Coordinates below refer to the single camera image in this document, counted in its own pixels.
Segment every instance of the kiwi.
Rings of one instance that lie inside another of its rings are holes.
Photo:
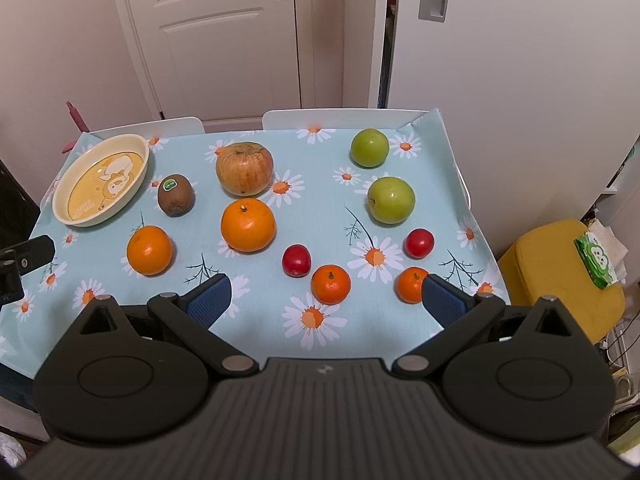
[[[158,186],[158,205],[167,216],[184,215],[190,211],[195,201],[193,187],[182,175],[169,175]]]

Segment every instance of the silver bolt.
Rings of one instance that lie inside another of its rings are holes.
[[[229,355],[222,359],[222,366],[230,372],[245,372],[254,365],[254,360],[246,355]]]
[[[421,372],[429,366],[429,360],[426,357],[415,354],[403,355],[396,362],[402,370],[407,372]]]

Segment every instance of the green apple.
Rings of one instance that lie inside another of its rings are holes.
[[[404,180],[394,176],[377,179],[367,193],[371,215],[383,224],[406,220],[415,207],[415,193]]]
[[[351,141],[351,158],[364,168],[382,164],[389,154],[389,139],[373,128],[362,130]]]

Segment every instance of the green wipes package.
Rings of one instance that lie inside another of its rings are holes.
[[[574,240],[574,244],[593,283],[598,288],[606,288],[617,282],[616,273],[609,263],[607,253],[593,233],[587,231],[580,238]]]

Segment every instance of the blue gripper pad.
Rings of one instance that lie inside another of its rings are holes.
[[[209,328],[231,304],[231,280],[225,276],[188,301],[185,312],[189,317]]]
[[[464,292],[459,292],[460,295],[466,296]],[[447,290],[436,280],[430,279],[430,276],[422,280],[422,305],[443,328],[468,312],[468,306],[460,296]]]

